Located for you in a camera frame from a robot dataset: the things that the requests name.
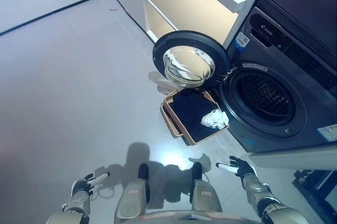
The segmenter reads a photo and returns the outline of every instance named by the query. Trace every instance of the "open washing machine door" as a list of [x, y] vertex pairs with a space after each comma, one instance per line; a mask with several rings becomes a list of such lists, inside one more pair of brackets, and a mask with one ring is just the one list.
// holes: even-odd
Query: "open washing machine door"
[[209, 89], [221, 83], [230, 68], [221, 44], [188, 30], [162, 36], [154, 45], [153, 63], [164, 77], [184, 88]]

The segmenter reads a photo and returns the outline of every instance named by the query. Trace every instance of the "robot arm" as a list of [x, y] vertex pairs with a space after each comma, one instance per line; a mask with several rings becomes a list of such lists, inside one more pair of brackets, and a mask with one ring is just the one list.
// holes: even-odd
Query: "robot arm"
[[88, 224], [90, 214], [90, 196], [95, 185], [105, 180], [110, 173], [104, 173], [97, 178], [93, 174], [73, 183], [71, 198], [62, 206], [62, 212], [53, 214], [47, 224]]
[[282, 204], [272, 194], [267, 183], [261, 183], [254, 168], [246, 161], [230, 156], [230, 165], [217, 163], [220, 169], [231, 171], [241, 178], [248, 203], [264, 224], [309, 224], [297, 210]]

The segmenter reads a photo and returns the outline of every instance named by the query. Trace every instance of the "brown laundry basket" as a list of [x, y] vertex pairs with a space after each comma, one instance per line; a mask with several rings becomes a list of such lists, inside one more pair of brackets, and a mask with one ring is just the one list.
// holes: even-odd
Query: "brown laundry basket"
[[[161, 105], [162, 115], [163, 115], [164, 120], [165, 120], [165, 122], [168, 126], [168, 129], [170, 130], [170, 132], [171, 132], [171, 134], [174, 138], [183, 136], [185, 138], [187, 144], [196, 145], [196, 144], [199, 144], [199, 143], [203, 142], [204, 140], [206, 140], [206, 139], [208, 139], [212, 136], [215, 136], [216, 134], [219, 134], [219, 133], [221, 133], [221, 132], [223, 132], [223, 131], [225, 131], [229, 128], [229, 125], [227, 125], [226, 127], [219, 130], [218, 132], [216, 132], [212, 135], [209, 135], [209, 136], [205, 137], [204, 139], [202, 139], [198, 142], [195, 142], [193, 140], [193, 138], [191, 137], [190, 133], [185, 128], [184, 124], [178, 118], [177, 114], [170, 107], [170, 103], [173, 102], [173, 96], [176, 95], [179, 92], [180, 92], [180, 90], [175, 90], [172, 93], [170, 93], [169, 95], [167, 95], [164, 98], [164, 103]], [[212, 96], [208, 92], [203, 91], [202, 94], [205, 96], [206, 99], [209, 99], [211, 102], [213, 102], [217, 106], [218, 109], [220, 109], [219, 105], [215, 102], [215, 100], [212, 98]]]

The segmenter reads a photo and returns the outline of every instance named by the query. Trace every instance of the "baseboard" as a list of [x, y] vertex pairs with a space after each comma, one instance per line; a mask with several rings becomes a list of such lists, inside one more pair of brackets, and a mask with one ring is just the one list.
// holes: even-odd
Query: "baseboard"
[[75, 2], [75, 3], [71, 4], [71, 5], [68, 5], [68, 6], [59, 8], [59, 9], [57, 9], [57, 10], [54, 10], [54, 11], [48, 13], [48, 14], [42, 15], [42, 16], [37, 17], [37, 18], [35, 18], [35, 19], [32, 19], [32, 20], [30, 20], [30, 21], [28, 21], [28, 22], [25, 22], [25, 23], [22, 23], [22, 24], [20, 24], [20, 25], [17, 25], [17, 26], [15, 26], [15, 27], [13, 27], [13, 28], [7, 29], [7, 30], [1, 32], [1, 33], [0, 33], [0, 36], [5, 35], [5, 34], [11, 32], [11, 31], [14, 31], [14, 30], [16, 30], [16, 29], [18, 29], [18, 28], [21, 28], [21, 27], [23, 27], [23, 26], [25, 26], [25, 25], [27, 25], [27, 24], [33, 23], [33, 22], [35, 22], [35, 21], [38, 21], [38, 20], [40, 20], [40, 19], [42, 19], [42, 18], [44, 18], [44, 17], [53, 15], [53, 14], [55, 14], [55, 13], [57, 13], [57, 12], [63, 11], [63, 10], [65, 10], [65, 9], [67, 9], [67, 8], [71, 8], [71, 7], [73, 7], [73, 6], [76, 6], [76, 5], [78, 5], [78, 4], [81, 4], [81, 3], [84, 3], [84, 2], [87, 2], [87, 1], [90, 1], [90, 0], [81, 0], [81, 1], [79, 1], [79, 2]]

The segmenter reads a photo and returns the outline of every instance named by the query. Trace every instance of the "dark cloth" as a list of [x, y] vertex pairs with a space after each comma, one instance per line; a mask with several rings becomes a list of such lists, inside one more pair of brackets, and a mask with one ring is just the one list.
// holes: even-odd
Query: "dark cloth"
[[202, 117], [217, 109], [217, 106], [195, 89], [184, 89], [173, 96], [170, 107], [177, 114], [195, 142], [219, 131], [200, 124]]

